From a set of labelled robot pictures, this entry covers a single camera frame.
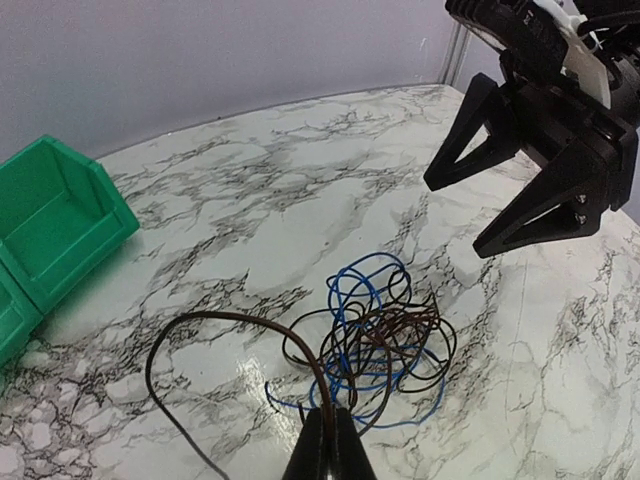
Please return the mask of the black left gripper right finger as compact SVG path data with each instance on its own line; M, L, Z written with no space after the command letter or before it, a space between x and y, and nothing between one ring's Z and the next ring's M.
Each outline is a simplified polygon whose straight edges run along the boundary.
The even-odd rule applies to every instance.
M376 479L352 417L345 408L334 409L334 430L330 453L330 472L333 479Z

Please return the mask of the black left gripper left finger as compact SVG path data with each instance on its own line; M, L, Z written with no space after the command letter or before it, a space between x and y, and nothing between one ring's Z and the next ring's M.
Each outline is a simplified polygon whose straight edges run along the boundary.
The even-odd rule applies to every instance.
M282 480L325 480L329 472L329 440L325 416L312 409L282 476Z

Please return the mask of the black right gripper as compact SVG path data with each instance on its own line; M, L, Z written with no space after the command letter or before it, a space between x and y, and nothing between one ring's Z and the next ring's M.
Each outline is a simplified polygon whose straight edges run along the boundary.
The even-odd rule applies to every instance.
M639 148L638 30L606 34L596 56L607 68L609 108L581 92L573 79L537 80L510 53L500 58L510 102L487 75L472 78L424 174L427 186L440 190L513 158L519 133L523 150L540 166L475 240L479 257L591 236L604 212L629 201Z

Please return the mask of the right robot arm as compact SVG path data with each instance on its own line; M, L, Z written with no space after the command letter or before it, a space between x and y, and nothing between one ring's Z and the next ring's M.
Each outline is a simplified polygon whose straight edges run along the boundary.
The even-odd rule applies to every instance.
M440 190L525 153L540 168L477 237L493 257L595 234L630 198L639 149L639 5L449 1L500 56L504 83L475 75L424 179Z

